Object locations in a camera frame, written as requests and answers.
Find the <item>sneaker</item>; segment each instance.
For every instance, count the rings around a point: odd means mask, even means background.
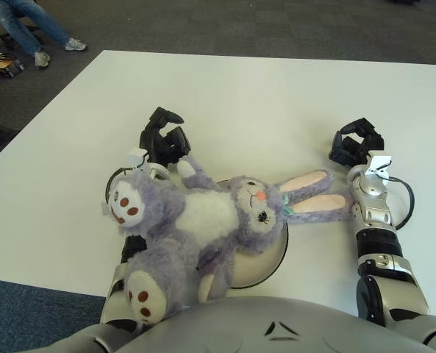
[[[87,44],[84,44],[83,42],[81,42],[78,39],[69,39],[69,41],[65,44],[64,49],[68,50],[68,51],[73,51],[73,50],[78,50],[78,51],[82,51],[85,50],[87,48]]]
[[[37,68],[46,68],[49,65],[51,57],[44,50],[35,52],[35,66]]]

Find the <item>plush toy eye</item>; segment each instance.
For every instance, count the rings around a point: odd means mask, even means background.
[[[263,211],[259,214],[259,222],[265,222],[265,223],[269,222],[267,212]]]

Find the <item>blue jeans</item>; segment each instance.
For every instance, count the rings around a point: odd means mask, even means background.
[[[53,37],[61,46],[65,46],[71,37],[66,31],[49,15],[40,5],[33,0],[0,0],[0,24],[9,33],[10,37],[15,39],[25,49],[25,51],[34,56],[36,51],[41,50],[40,42],[18,20],[12,12],[17,9],[30,17],[45,33]]]

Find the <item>person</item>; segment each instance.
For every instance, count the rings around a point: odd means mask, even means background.
[[[23,49],[35,58],[37,68],[46,68],[51,57],[36,37],[13,14],[13,9],[31,18],[45,33],[50,35],[67,51],[82,51],[87,48],[80,40],[72,38],[57,21],[34,0],[0,0],[0,24]]]

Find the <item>floor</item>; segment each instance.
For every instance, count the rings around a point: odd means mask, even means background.
[[[52,61],[39,71],[15,47],[27,69],[0,78],[0,124],[14,129],[104,49],[436,64],[436,0],[39,2],[89,50],[66,52],[40,32]],[[98,322],[103,300],[0,282],[0,352],[46,345]]]

